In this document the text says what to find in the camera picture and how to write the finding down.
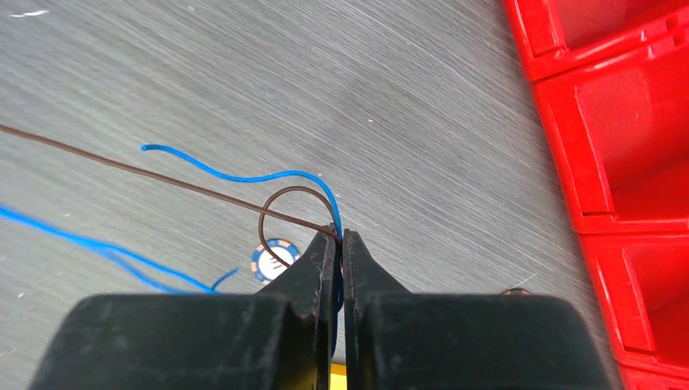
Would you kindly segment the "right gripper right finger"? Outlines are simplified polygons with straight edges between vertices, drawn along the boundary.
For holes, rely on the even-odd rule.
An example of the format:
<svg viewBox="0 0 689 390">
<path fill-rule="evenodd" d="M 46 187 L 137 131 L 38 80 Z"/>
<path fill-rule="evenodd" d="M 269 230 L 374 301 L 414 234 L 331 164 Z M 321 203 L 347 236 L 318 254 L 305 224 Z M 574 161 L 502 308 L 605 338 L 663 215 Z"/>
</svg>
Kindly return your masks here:
<svg viewBox="0 0 689 390">
<path fill-rule="evenodd" d="M 579 312 L 545 295 L 413 293 L 342 242 L 351 389 L 609 389 Z"/>
</svg>

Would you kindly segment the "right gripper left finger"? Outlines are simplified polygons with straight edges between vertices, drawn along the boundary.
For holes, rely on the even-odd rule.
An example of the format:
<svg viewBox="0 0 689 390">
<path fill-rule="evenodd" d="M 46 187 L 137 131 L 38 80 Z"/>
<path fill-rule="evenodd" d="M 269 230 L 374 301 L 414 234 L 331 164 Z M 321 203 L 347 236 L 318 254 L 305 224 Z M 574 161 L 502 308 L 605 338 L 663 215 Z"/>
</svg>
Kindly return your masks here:
<svg viewBox="0 0 689 390">
<path fill-rule="evenodd" d="M 32 389 L 326 389 L 337 243 L 254 294 L 105 294 L 63 320 Z"/>
</svg>

